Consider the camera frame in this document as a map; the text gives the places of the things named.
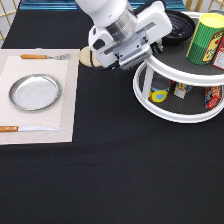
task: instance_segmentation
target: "label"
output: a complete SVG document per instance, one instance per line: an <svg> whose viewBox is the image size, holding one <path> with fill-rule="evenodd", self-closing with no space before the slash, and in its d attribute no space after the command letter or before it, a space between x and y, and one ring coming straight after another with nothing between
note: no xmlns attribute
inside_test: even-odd
<svg viewBox="0 0 224 224"><path fill-rule="evenodd" d="M221 99L219 86L205 87L205 105L207 108L214 108Z"/></svg>
<svg viewBox="0 0 224 224"><path fill-rule="evenodd" d="M224 31L222 30L222 31L219 31L219 32L215 33L212 36L211 41L210 41L210 43L208 45L208 48L207 48L207 50L205 52L205 55L204 55L204 57L202 59L203 62L209 62L209 61L212 60L212 58L215 55L216 49L219 46L219 43L220 43L221 38L223 36L223 33L224 33Z"/></svg>
<svg viewBox="0 0 224 224"><path fill-rule="evenodd" d="M186 85L183 83L177 83L175 91L174 91L174 95L180 97L181 99L184 99L186 94L189 93L192 88L193 86Z"/></svg>

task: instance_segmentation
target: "orange handle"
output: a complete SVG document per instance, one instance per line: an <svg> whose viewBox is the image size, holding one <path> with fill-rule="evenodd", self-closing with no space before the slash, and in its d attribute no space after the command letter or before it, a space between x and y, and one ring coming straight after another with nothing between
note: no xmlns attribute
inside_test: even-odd
<svg viewBox="0 0 224 224"><path fill-rule="evenodd" d="M17 126L0 126L0 132L17 132L18 129Z"/></svg>
<svg viewBox="0 0 224 224"><path fill-rule="evenodd" d="M47 59L47 55L36 55L36 54L22 54L22 59Z"/></svg>

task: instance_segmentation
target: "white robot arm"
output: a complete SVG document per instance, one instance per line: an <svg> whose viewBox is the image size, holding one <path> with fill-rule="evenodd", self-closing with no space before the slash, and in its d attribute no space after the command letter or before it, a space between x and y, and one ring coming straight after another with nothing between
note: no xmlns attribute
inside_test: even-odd
<svg viewBox="0 0 224 224"><path fill-rule="evenodd" d="M150 0L137 13L127 0L76 0L93 20L89 47L103 67L126 70L152 55L151 45L172 31L163 2Z"/></svg>

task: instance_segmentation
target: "placemat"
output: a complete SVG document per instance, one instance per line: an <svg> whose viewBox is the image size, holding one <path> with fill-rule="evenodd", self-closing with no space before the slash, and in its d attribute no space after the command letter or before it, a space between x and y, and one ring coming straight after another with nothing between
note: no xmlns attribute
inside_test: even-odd
<svg viewBox="0 0 224 224"><path fill-rule="evenodd" d="M72 53L70 60L23 60L20 54L47 54L50 56ZM79 50L1 50L0 111L2 126L49 126L58 131L0 133L0 144L71 142L73 134ZM21 111L9 101L12 84L31 74L54 76L61 84L60 98L51 106L38 111Z"/></svg>

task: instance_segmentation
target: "metal plate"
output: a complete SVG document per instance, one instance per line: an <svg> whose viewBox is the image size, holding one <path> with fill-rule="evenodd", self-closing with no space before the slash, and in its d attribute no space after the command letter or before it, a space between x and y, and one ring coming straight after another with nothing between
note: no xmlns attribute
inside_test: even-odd
<svg viewBox="0 0 224 224"><path fill-rule="evenodd" d="M49 75L35 74L18 80L10 89L11 102L22 110L39 110L51 105L60 95L59 82Z"/></svg>

